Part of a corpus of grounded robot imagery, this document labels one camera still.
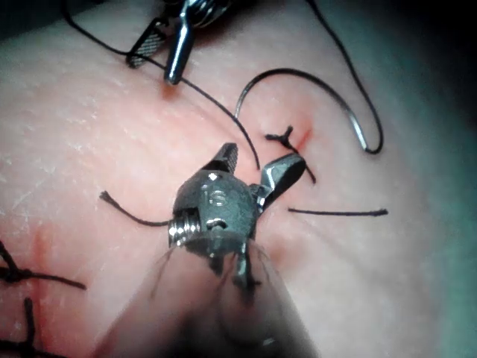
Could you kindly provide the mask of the left arm needle driver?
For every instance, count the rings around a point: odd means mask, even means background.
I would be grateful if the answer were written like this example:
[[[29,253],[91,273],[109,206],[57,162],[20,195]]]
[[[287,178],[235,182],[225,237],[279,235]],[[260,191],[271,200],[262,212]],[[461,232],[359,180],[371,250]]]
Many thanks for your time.
[[[203,28],[222,16],[231,5],[231,1],[188,0],[183,2],[179,18],[193,28]]]

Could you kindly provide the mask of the right arm needle driver jaw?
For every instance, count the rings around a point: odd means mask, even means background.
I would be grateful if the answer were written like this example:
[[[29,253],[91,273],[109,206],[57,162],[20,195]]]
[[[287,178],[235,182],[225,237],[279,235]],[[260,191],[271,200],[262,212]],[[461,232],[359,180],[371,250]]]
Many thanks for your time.
[[[238,162],[238,153],[238,146],[234,142],[226,142],[202,169],[227,172],[233,175]]]
[[[264,166],[260,183],[249,185],[258,213],[263,213],[275,200],[293,186],[306,170],[306,161],[295,153],[277,158]]]

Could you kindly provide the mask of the left arm needle driver jaw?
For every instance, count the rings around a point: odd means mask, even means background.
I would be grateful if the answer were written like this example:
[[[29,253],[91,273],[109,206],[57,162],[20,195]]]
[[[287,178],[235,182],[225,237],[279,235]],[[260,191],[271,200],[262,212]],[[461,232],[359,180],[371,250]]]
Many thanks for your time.
[[[187,13],[179,15],[174,38],[166,63],[164,80],[167,84],[177,85],[182,78],[184,69],[194,43],[193,25]]]
[[[167,40],[170,24],[165,18],[154,18],[127,53],[126,64],[132,69],[142,66]]]

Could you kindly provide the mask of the right arm needle driver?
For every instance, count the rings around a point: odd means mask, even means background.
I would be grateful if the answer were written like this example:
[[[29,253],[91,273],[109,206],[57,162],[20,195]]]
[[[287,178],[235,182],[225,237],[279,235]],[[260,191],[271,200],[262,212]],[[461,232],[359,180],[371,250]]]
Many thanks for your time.
[[[255,238],[258,209],[250,187],[229,172],[200,170],[179,188],[168,224],[173,248],[203,234],[212,254],[234,252],[247,258]]]

